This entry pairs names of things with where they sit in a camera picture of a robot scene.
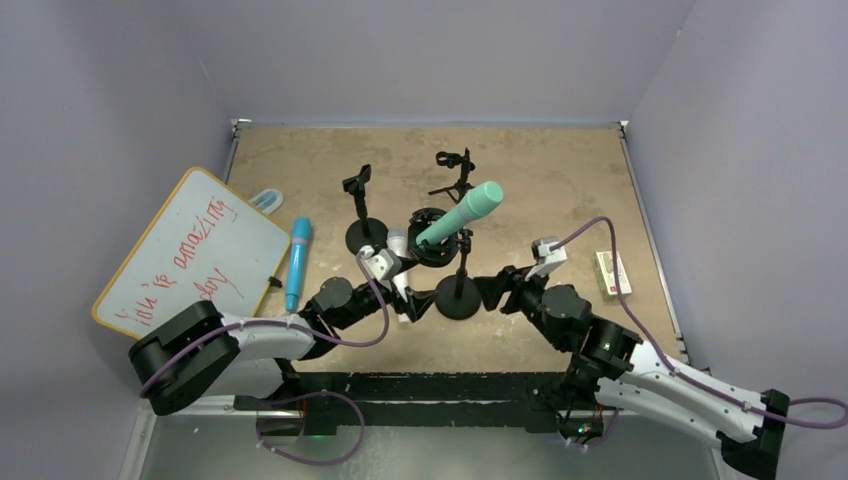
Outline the blue microphone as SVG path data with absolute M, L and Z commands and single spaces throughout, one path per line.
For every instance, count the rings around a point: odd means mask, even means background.
M 308 217 L 298 217 L 292 229 L 291 249 L 285 285 L 285 309 L 296 312 L 302 293 L 312 223 Z

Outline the yellow-framed whiteboard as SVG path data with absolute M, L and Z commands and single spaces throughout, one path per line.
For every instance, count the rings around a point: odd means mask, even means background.
M 200 300 L 251 316 L 290 243 L 286 231 L 217 177 L 191 168 L 95 301 L 92 317 L 139 339 Z

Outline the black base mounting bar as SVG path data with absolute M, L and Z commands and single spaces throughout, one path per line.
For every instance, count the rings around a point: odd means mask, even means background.
M 263 398 L 238 395 L 272 435 L 334 435 L 342 426 L 521 428 L 589 442 L 613 410 L 569 394 L 560 372 L 297 372 L 281 362 L 282 383 Z

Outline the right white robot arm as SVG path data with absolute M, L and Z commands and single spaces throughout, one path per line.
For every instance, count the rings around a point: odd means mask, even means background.
M 777 474 L 789 398 L 735 387 L 655 349 L 592 310 L 571 285 L 549 286 L 507 266 L 474 280 L 486 310 L 520 312 L 571 360 L 561 381 L 576 407 L 591 401 L 630 410 L 704 441 L 729 467 L 754 479 Z

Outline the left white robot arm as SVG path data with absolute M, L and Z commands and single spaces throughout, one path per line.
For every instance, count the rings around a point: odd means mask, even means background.
M 338 332 L 389 308 L 418 321 L 437 296 L 434 290 L 398 292 L 367 281 L 326 280 L 305 306 L 281 318 L 224 314 L 198 301 L 138 340 L 128 353 L 141 383 L 141 397 L 158 415 L 176 413 L 201 397 L 234 363 L 320 358 L 337 346 L 365 348 L 371 341 L 347 341 Z

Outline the whiteboard eraser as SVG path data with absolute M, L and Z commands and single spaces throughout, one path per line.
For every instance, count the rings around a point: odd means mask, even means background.
M 278 189 L 266 188 L 254 195 L 249 203 L 264 215 L 271 215 L 284 202 L 284 195 Z

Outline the green microphone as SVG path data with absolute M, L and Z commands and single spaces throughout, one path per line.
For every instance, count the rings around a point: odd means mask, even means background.
M 474 187 L 454 208 L 419 233 L 415 238 L 415 245 L 441 243 L 469 223 L 491 214 L 503 200 L 504 191 L 495 181 L 486 181 Z

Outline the small white green box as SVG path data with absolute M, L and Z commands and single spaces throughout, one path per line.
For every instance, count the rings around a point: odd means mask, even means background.
M 617 256 L 617 263 L 614 263 L 610 250 L 596 251 L 593 266 L 596 282 L 603 297 L 608 299 L 617 295 L 627 297 L 633 293 L 620 255 Z

